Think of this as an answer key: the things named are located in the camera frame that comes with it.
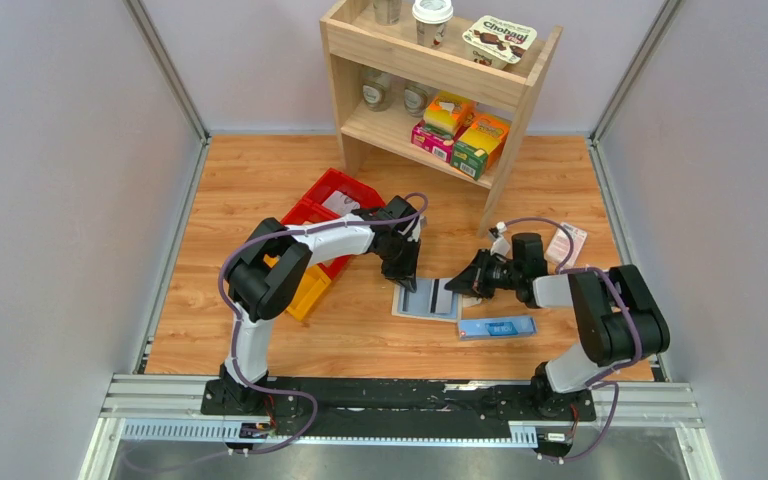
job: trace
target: white wall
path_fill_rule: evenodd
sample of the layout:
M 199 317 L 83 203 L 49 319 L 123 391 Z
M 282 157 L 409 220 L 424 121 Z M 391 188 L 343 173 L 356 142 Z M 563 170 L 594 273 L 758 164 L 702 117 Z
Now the white wall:
M 336 0 L 145 0 L 211 131 L 332 130 L 319 18 Z M 662 0 L 454 0 L 465 18 L 495 15 L 545 38 L 565 27 L 532 132 L 589 133 Z
M 77 476 L 197 150 L 123 2 L 0 1 L 0 478 Z
M 687 1 L 603 143 L 723 478 L 768 478 L 768 2 Z

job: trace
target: shelf board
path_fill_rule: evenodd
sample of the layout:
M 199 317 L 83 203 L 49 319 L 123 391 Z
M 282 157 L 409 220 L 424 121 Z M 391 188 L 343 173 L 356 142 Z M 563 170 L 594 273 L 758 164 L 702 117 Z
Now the shelf board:
M 413 13 L 411 12 L 412 5 L 412 3 L 402 3 L 402 13 L 399 16 L 399 23 L 395 25 L 380 25 L 375 21 L 375 11 L 370 2 L 369 6 L 355 18 L 352 25 L 367 32 L 379 33 L 406 42 L 416 43 L 416 20 L 413 18 Z M 446 36 L 443 38 L 443 43 L 433 50 L 435 52 L 472 61 L 472 58 L 466 51 L 467 43 L 461 35 L 463 32 L 467 31 L 473 23 L 475 23 L 474 20 L 453 17 L 446 24 Z M 529 73 L 531 73 L 532 67 L 534 67 L 534 64 L 537 62 L 537 57 L 543 50 L 544 45 L 545 42 L 543 40 L 540 40 L 539 38 L 535 39 L 534 43 L 531 44 L 519 62 L 502 71 L 527 78 Z M 497 69 L 488 66 L 476 65 L 490 71 L 498 71 Z
M 465 182 L 479 185 L 484 188 L 493 186 L 496 173 L 496 165 L 482 175 L 478 180 L 461 173 L 448 163 L 441 161 L 434 155 L 410 143 L 411 130 L 419 122 L 419 118 L 413 117 L 405 111 L 404 103 L 400 95 L 395 95 L 393 104 L 383 112 L 373 112 L 361 102 L 346 123 L 340 128 L 344 135 L 356 138 L 378 148 L 409 158 Z

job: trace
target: pink box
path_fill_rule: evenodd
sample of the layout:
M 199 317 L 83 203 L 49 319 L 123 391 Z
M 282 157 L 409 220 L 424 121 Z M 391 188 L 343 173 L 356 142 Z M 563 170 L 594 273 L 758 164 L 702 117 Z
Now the pink box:
M 461 127 L 458 133 L 452 136 L 430 125 L 426 125 L 424 120 L 420 120 L 411 131 L 411 143 L 438 159 L 450 163 L 452 151 L 455 149 L 455 142 L 466 129 L 466 126 Z

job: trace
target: wooden tabletop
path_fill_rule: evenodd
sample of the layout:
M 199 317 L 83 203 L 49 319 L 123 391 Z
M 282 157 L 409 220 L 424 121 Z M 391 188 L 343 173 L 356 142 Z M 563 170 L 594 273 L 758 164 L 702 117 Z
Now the wooden tabletop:
M 195 197 L 146 373 L 216 374 L 228 353 L 231 311 L 216 290 L 219 266 L 265 217 L 281 218 L 328 167 L 340 164 L 333 136 L 219 136 Z M 382 150 L 357 176 L 385 201 L 421 191 L 431 201 L 417 274 L 451 277 L 486 239 L 475 237 L 487 191 Z M 539 215 L 588 232 L 578 265 L 619 264 L 581 137 L 528 137 L 497 208 L 498 220 Z M 520 224 L 548 243 L 554 228 Z M 375 255 L 353 258 L 304 323 L 276 320 L 272 375 L 527 379 L 577 341 L 571 309 L 528 310 L 513 292 L 464 310 L 464 318 L 531 314 L 529 338 L 461 342 L 450 323 L 394 317 L 393 285 Z M 651 380 L 646 362 L 616 375 Z

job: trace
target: yellow plastic tray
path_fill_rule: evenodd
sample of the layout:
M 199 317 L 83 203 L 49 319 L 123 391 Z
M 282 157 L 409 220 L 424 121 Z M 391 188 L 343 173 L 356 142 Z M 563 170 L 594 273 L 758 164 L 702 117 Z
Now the yellow plastic tray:
M 276 260 L 269 256 L 263 257 L 263 261 L 270 267 L 276 263 Z M 319 268 L 319 265 L 308 268 L 302 276 L 302 281 L 299 284 L 299 289 L 296 290 L 293 301 L 290 302 L 290 306 L 285 311 L 298 321 L 304 320 L 316 301 L 330 285 L 331 277 Z

